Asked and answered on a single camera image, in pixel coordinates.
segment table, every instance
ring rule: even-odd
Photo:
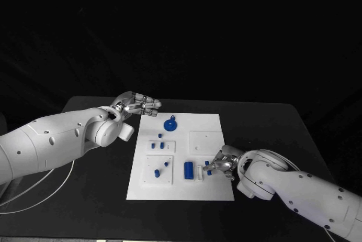
[[[63,111],[110,105],[112,97],[71,98]],[[298,112],[288,104],[161,100],[160,112],[219,114],[225,143],[242,150],[270,149],[301,170],[333,182]],[[323,228],[291,212],[278,196],[248,199],[232,182],[235,201],[127,201],[135,132],[75,161],[66,184],[53,197],[24,212],[1,215],[0,236],[102,238],[151,241],[330,241]],[[29,207],[61,185],[71,164],[7,207]],[[22,180],[22,192],[45,175]]]

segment black background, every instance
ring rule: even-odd
[[[290,103],[337,183],[362,194],[360,0],[117,1],[3,12],[9,129],[59,113],[72,96],[128,90]]]

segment blue round lid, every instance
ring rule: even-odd
[[[163,127],[167,131],[173,131],[177,128],[177,122],[174,120],[174,115],[172,115],[172,118],[166,120]]]

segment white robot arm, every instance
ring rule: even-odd
[[[42,117],[0,136],[0,184],[65,165],[117,137],[128,141],[134,129],[124,120],[131,114],[156,116],[160,106],[159,100],[125,92],[111,106]]]
[[[326,230],[352,242],[362,241],[360,197],[314,175],[301,172],[280,154],[270,150],[242,152],[225,145],[203,170],[218,169],[234,180],[247,197],[271,200],[278,194],[287,207]]]

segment black table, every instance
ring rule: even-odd
[[[110,105],[111,97],[73,97],[63,111]],[[333,182],[317,147],[291,105],[161,100],[160,112],[219,114],[225,143],[242,150],[270,149],[301,170]],[[75,161],[66,184],[30,210],[1,215],[0,236],[102,238],[151,241],[330,241],[323,228],[284,206],[248,199],[232,182],[235,201],[127,201],[127,187],[140,116],[128,142],[117,140]],[[29,207],[56,189],[71,165],[55,170],[37,187],[7,207]],[[22,192],[45,175],[22,180]]]

